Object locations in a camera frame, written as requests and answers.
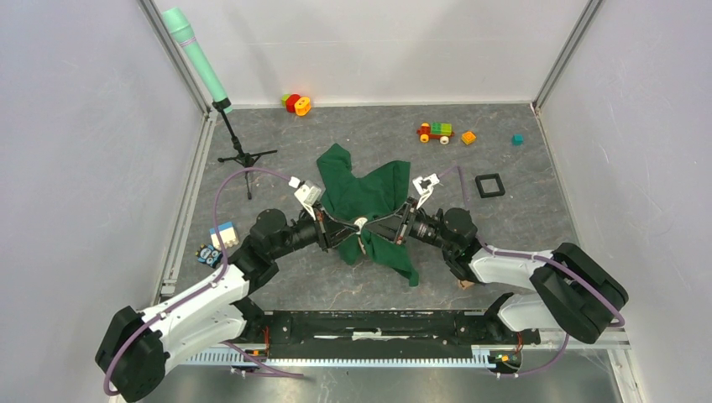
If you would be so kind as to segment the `green fabric garment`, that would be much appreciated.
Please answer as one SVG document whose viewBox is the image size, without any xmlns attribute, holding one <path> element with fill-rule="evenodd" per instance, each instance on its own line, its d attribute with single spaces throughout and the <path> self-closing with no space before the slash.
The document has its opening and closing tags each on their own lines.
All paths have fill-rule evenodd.
<svg viewBox="0 0 712 403">
<path fill-rule="evenodd" d="M 352 172 L 351 154 L 334 144 L 317 159 L 317 168 L 326 187 L 322 205 L 333 217 L 344 221 L 383 217 L 399 209 L 409 196 L 411 163 L 408 161 L 393 160 L 357 177 Z M 357 237 L 361 237 L 366 255 L 362 254 Z M 409 286 L 419 285 L 419 274 L 404 245 L 392 244 L 362 230 L 341 243 L 338 252 L 346 264 L 354 265 L 366 256 L 405 277 Z"/>
</svg>

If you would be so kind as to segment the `yellow sunflower brooch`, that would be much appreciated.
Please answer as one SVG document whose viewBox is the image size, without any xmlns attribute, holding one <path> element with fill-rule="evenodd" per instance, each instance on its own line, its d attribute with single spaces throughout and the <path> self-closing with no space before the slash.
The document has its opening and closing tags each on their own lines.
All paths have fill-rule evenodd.
<svg viewBox="0 0 712 403">
<path fill-rule="evenodd" d="M 363 243 L 361 237 L 357 237 L 357 240 L 358 240 L 359 247 L 360 247 L 362 254 L 366 255 L 367 252 L 366 252 L 366 249 L 365 249 L 365 246 L 364 246 L 364 243 Z"/>
</svg>

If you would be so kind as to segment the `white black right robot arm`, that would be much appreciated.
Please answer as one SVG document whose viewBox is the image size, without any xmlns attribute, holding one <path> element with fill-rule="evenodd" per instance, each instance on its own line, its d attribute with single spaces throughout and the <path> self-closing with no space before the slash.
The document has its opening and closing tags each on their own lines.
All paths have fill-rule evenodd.
<svg viewBox="0 0 712 403">
<path fill-rule="evenodd" d="M 575 243 L 524 252 L 496 248 L 480 236 L 469 211 L 455 207 L 429 215 L 409 200 L 362 230 L 401 246 L 410 239 L 437 247 L 451 273 L 464 282 L 525 289 L 486 317 L 487 336 L 505 343 L 518 332 L 557 327 L 581 343 L 596 343 L 608 328 L 626 324 L 626 289 Z"/>
</svg>

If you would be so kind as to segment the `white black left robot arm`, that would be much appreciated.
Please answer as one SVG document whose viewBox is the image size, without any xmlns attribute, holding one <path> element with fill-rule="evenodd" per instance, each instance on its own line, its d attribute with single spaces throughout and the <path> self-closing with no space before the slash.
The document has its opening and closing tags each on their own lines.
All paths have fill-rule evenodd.
<svg viewBox="0 0 712 403">
<path fill-rule="evenodd" d="M 321 205 L 293 223 L 278 209 L 262 211 L 241 246 L 206 278 L 163 303 L 139 311 L 126 306 L 113 315 L 95 357 L 105 393 L 142 400 L 196 353 L 235 338 L 257 340 L 263 318 L 237 304 L 276 275 L 276 260 L 314 243 L 334 249 L 367 221 L 335 218 Z"/>
</svg>

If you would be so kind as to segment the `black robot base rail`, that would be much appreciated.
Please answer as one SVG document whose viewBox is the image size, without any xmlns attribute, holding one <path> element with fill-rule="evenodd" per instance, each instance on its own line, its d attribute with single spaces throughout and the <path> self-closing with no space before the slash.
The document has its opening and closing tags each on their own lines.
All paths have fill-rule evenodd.
<svg viewBox="0 0 712 403">
<path fill-rule="evenodd" d="M 485 311 L 264 311 L 236 303 L 247 323 L 233 343 L 262 343 L 272 359 L 466 359 L 471 348 L 539 344 L 536 330 L 512 331 Z"/>
</svg>

